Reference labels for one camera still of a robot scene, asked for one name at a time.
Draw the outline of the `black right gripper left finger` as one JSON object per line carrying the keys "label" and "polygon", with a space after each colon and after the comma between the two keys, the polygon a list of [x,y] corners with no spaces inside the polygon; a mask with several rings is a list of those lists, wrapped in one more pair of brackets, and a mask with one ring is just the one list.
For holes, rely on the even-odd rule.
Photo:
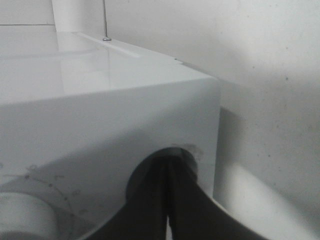
{"label": "black right gripper left finger", "polygon": [[164,240],[167,234],[167,161],[155,157],[132,196],[89,240]]}

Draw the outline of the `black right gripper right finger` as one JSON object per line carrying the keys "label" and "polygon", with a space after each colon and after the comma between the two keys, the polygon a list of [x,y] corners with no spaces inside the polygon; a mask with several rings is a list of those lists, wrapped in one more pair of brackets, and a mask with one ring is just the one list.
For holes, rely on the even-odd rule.
{"label": "black right gripper right finger", "polygon": [[179,156],[167,158],[168,216],[174,240],[264,240],[214,203]]}

